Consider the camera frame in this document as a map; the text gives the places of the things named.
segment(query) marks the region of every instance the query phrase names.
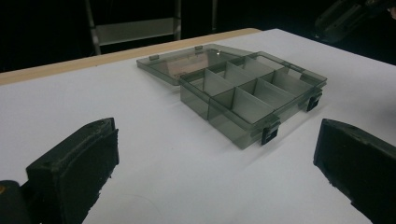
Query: dark green plastic object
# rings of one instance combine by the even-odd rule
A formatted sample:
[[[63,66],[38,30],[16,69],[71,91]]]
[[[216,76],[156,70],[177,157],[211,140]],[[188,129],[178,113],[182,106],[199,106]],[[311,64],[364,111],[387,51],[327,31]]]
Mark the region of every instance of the dark green plastic object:
[[[8,186],[0,193],[0,223],[82,223],[117,164],[114,119],[85,125],[30,164],[29,180],[21,188],[16,182],[0,181],[0,188]],[[18,214],[8,216],[4,204],[17,207],[13,211]],[[19,216],[30,220],[19,222]]]
[[[324,119],[314,164],[374,224],[396,223],[396,147]]]

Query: white table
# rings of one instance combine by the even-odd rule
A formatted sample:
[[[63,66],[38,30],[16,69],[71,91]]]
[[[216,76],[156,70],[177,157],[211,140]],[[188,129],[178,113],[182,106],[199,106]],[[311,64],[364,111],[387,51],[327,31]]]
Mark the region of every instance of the white table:
[[[240,150],[181,103],[178,88],[137,68],[137,58],[7,84],[0,179],[24,183],[33,160],[84,124],[114,117],[120,165],[84,223],[371,223],[313,156],[325,118],[396,144],[396,67],[280,30],[215,43],[327,77],[318,107],[281,124],[267,145]]]

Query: transparent organizer box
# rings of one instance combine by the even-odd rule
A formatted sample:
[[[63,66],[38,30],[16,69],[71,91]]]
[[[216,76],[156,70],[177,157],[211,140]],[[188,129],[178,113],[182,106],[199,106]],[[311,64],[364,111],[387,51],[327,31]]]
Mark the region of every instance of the transparent organizer box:
[[[180,100],[240,148],[276,137],[279,125],[310,111],[326,77],[265,52],[219,45],[184,49],[137,61],[172,85]]]

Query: dark background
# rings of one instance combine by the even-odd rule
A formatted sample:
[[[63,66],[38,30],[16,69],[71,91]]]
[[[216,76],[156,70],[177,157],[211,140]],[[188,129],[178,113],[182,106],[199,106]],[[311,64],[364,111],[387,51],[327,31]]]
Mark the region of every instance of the dark background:
[[[219,1],[218,32],[242,28],[282,29],[313,39],[316,18],[335,0]],[[166,18],[172,0],[91,0],[96,24]],[[211,34],[211,0],[182,1],[182,38]],[[103,47],[102,52],[172,41],[172,36]],[[332,44],[396,64],[396,21],[387,11]],[[0,72],[57,63],[94,54],[83,0],[9,0],[0,3]]]

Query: black object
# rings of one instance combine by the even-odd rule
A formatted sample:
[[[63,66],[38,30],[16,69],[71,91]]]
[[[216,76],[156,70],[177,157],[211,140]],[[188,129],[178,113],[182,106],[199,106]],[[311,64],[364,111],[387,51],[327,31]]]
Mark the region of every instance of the black object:
[[[323,42],[337,42],[367,19],[395,6],[395,0],[338,0],[318,17],[313,35]]]
[[[280,121],[277,120],[271,124],[268,128],[262,130],[262,145],[267,144],[277,136],[277,130],[280,126]]]
[[[319,99],[322,96],[322,93],[319,92],[315,97],[311,97],[309,99],[308,102],[308,106],[306,107],[306,111],[309,112],[311,111],[313,108],[317,107],[318,103],[319,103]]]
[[[396,147],[324,119],[314,164],[373,223],[396,223]]]
[[[82,223],[117,164],[114,119],[85,125],[30,164],[21,188],[0,181],[1,223]]]

